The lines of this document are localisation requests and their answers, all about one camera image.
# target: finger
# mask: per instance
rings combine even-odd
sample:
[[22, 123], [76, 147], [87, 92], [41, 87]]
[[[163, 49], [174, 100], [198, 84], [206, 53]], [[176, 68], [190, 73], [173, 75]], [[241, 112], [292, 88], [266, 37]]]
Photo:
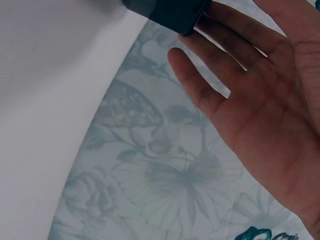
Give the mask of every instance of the finger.
[[197, 28], [215, 40], [246, 69], [259, 60], [266, 60], [265, 56], [235, 32], [208, 17], [204, 16]]
[[179, 38], [232, 91], [233, 81], [245, 73], [244, 69], [229, 54], [196, 31]]
[[306, 0], [254, 0], [279, 25], [293, 44], [320, 39], [320, 14]]
[[226, 99], [209, 85], [181, 49], [171, 49], [168, 52], [168, 60], [174, 74], [194, 104], [208, 118], [212, 118]]
[[212, 2], [207, 14], [235, 31], [266, 55], [273, 53], [279, 43], [287, 41], [285, 36], [227, 5]]

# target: white cloth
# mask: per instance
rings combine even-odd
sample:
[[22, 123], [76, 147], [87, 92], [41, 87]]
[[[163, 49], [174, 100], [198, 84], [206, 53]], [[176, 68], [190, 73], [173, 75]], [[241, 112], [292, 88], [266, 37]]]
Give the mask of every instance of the white cloth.
[[92, 2], [0, 0], [0, 239], [47, 239], [87, 128], [146, 22]]

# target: light blue fabric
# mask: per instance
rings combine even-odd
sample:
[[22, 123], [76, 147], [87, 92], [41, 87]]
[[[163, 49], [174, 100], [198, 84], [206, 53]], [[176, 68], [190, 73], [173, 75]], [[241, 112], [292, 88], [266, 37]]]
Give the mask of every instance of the light blue fabric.
[[[229, 4], [276, 28], [250, 1]], [[312, 239], [193, 106], [167, 61], [174, 46], [185, 49], [173, 32], [146, 24], [85, 136], [48, 239]]]

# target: black object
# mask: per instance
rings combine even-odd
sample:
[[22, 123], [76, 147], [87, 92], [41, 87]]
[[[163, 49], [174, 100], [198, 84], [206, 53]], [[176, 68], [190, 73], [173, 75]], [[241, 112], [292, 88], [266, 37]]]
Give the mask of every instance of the black object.
[[122, 0], [129, 10], [187, 36], [212, 0]]

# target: hand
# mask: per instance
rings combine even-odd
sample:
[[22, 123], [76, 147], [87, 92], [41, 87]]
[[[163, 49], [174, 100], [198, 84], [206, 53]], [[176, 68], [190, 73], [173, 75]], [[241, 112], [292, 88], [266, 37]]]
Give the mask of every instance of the hand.
[[320, 13], [306, 0], [255, 3], [287, 37], [216, 2], [197, 28], [227, 53], [197, 31], [180, 36], [230, 89], [228, 98], [181, 49], [168, 59], [244, 166], [320, 239]]

